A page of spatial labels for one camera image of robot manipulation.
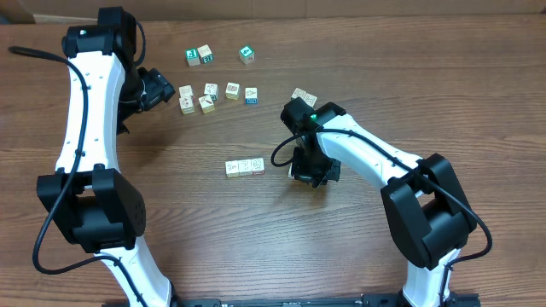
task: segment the wood grain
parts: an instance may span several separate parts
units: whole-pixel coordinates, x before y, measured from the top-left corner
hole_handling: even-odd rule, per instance
[[[182,115],[173,99],[130,118],[120,168],[148,208],[147,242],[185,298],[290,298],[396,292],[406,263],[380,196],[345,167],[314,190],[272,168],[289,136],[279,120],[300,87],[334,101],[403,150],[447,157],[495,239],[486,258],[456,267],[451,288],[484,306],[544,306],[546,265],[546,19],[542,16],[154,22],[144,25],[147,68],[176,87],[227,82],[259,88],[259,104],[226,101]],[[12,44],[61,53],[66,26],[2,26]],[[210,65],[183,51],[208,43]],[[240,63],[249,43],[257,60]],[[39,274],[32,245],[45,217],[39,175],[52,173],[66,129],[67,68],[0,53],[0,305],[97,306],[123,299],[92,264]],[[287,159],[290,148],[278,159]],[[224,161],[264,157],[261,177],[225,178]],[[463,253],[478,251],[471,235]],[[41,259],[86,257],[50,229]]]

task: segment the black cable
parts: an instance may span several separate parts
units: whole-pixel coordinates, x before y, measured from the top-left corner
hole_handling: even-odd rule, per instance
[[[144,28],[142,27],[140,22],[136,22],[136,25],[140,29],[140,33],[142,34],[142,51],[140,52],[140,56],[138,57],[138,60],[135,62],[135,66],[139,66],[144,62],[144,57],[146,56],[146,37],[144,36]]]
[[[83,148],[84,148],[84,138],[85,138],[85,129],[87,128],[87,115],[88,115],[88,108],[89,108],[89,96],[87,93],[87,83],[85,82],[84,76],[82,73],[78,70],[76,66],[74,66],[69,60],[62,58],[58,55],[53,55],[49,52],[36,50],[36,49],[30,49],[25,47],[19,47],[19,46],[11,46],[8,48],[9,52],[16,54],[16,55],[24,55],[24,56],[30,56],[38,59],[45,59],[45,60],[51,60],[51,61],[58,61],[60,63],[64,63],[68,65],[72,70],[78,75],[79,81],[82,84],[82,91],[84,93],[84,107],[82,112],[82,124],[79,129],[79,137],[78,137],[78,146],[76,147],[76,153],[74,158],[74,164],[72,169],[70,170],[70,173],[68,174],[68,178],[62,187],[61,193],[59,194],[59,197],[55,200],[55,203],[51,207],[51,210],[49,211],[48,216],[44,220],[44,224],[42,225],[42,228],[40,229],[40,232],[38,233],[38,237],[36,238],[36,242],[34,243],[34,249],[32,250],[32,263],[34,264],[34,267],[43,274],[46,275],[58,275],[62,273],[66,273],[70,270],[80,268],[86,264],[94,263],[95,261],[100,260],[110,260],[113,262],[114,266],[118,266],[125,278],[127,279],[127,283],[131,287],[131,290],[134,292],[136,296],[136,300],[140,303],[142,303],[143,307],[148,307],[146,305],[146,302],[142,299],[142,295],[138,292],[137,287],[135,286],[135,283],[131,279],[131,276],[129,275],[129,272],[125,268],[125,266],[121,263],[120,259],[114,257],[114,256],[96,256],[89,259],[85,259],[83,261],[80,261],[75,264],[68,265],[67,267],[61,268],[61,269],[46,269],[44,268],[38,259],[38,254],[40,252],[40,246],[42,245],[42,241],[44,240],[45,234],[48,230],[49,225],[51,224],[51,221],[53,220],[55,213],[61,206],[62,201],[64,200],[65,196],[67,195],[68,189],[71,187],[71,183],[74,179],[74,176],[76,172],[78,171],[79,161],[81,160],[81,157],[83,155]]]
[[[478,225],[482,228],[482,230],[484,231],[484,234],[485,234],[485,237],[487,238],[487,244],[485,246],[485,248],[481,251],[481,252],[476,252],[474,254],[470,254],[470,255],[467,255],[467,256],[461,256],[459,258],[456,258],[456,259],[453,259],[451,261],[449,261],[445,267],[444,267],[444,275],[443,275],[443,278],[442,278],[442,284],[441,284],[441,287],[440,287],[440,292],[439,292],[439,296],[440,296],[440,306],[444,306],[444,291],[445,291],[445,287],[447,286],[447,275],[449,274],[449,271],[450,270],[453,270],[453,265],[454,264],[458,264],[460,262],[463,262],[463,261],[468,261],[468,260],[473,260],[473,259],[476,259],[476,258],[480,258],[480,257],[483,257],[485,256],[490,250],[491,248],[493,247],[493,237],[491,236],[491,232],[490,230],[487,228],[487,225],[485,225],[484,221],[474,212],[472,211],[472,209],[470,209],[470,207],[466,206],[465,204],[463,204],[460,200],[458,200],[455,196],[451,195],[449,192],[447,192],[446,190],[444,190],[443,188],[441,188],[438,184],[436,184],[435,182],[433,182],[432,180],[428,179],[427,177],[423,176],[422,174],[420,174],[418,171],[414,170],[413,168],[407,166],[406,164],[402,163],[402,161],[400,161],[398,158],[392,156],[391,154],[389,154],[387,151],[385,151],[385,149],[383,149],[381,146],[377,145],[376,143],[374,143],[373,141],[371,141],[370,139],[368,139],[366,136],[363,136],[361,134],[358,134],[356,133],[355,131],[353,130],[342,130],[342,129],[323,129],[323,128],[320,128],[316,131],[312,131],[312,132],[307,132],[307,133],[302,133],[302,134],[298,134],[298,135],[293,135],[291,137],[289,137],[287,140],[285,140],[284,142],[282,142],[281,144],[279,144],[279,146],[277,146],[277,148],[275,148],[275,150],[273,150],[273,153],[271,154],[271,164],[273,166],[277,166],[277,167],[281,167],[281,166],[285,166],[285,165],[289,165],[290,163],[292,163],[294,157],[292,157],[289,161],[287,162],[284,162],[284,163],[276,163],[275,162],[275,156],[276,156],[276,153],[281,149],[283,148],[286,144],[290,143],[291,141],[295,140],[295,139],[298,139],[300,137],[307,137],[307,136],[312,136],[312,135],[315,135],[316,133],[340,133],[340,134],[346,134],[346,135],[349,135],[349,136],[354,136],[364,142],[366,142],[368,145],[370,145],[372,148],[374,148],[375,150],[377,150],[380,154],[382,154],[383,156],[385,156],[385,158],[389,159],[390,161],[393,162],[393,164],[395,165],[398,165],[400,167],[402,167],[403,169],[405,169],[406,171],[408,172],[411,172],[412,174],[414,174],[417,178],[419,178],[419,180],[421,180],[422,182],[424,182],[426,185],[429,185],[431,186],[436,192],[442,194],[444,197],[447,197],[449,198],[450,200],[452,200],[453,202],[455,202],[458,206],[461,207],[461,209],[463,211],[465,211],[471,218],[473,218],[476,223],[478,223]]]

